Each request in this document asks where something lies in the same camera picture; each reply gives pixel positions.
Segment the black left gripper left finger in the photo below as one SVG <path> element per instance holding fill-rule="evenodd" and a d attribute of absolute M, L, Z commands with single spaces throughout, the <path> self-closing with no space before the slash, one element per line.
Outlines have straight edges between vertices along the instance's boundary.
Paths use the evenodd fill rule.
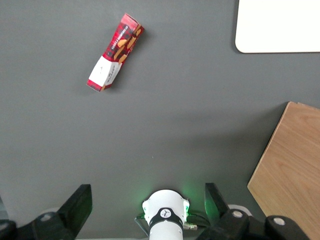
<path fill-rule="evenodd" d="M 2 240 L 74 240 L 93 209 L 92 188 L 82 184 L 57 210 L 40 214 L 18 227 L 9 219 L 0 221 Z"/>

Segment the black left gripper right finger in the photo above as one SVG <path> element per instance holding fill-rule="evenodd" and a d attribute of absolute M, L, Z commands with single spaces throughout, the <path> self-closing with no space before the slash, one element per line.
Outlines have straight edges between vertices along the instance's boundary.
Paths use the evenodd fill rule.
<path fill-rule="evenodd" d="M 209 226 L 198 240 L 308 240 L 291 218 L 270 215 L 263 222 L 239 208 L 230 208 L 215 183 L 204 187 L 204 206 Z"/>

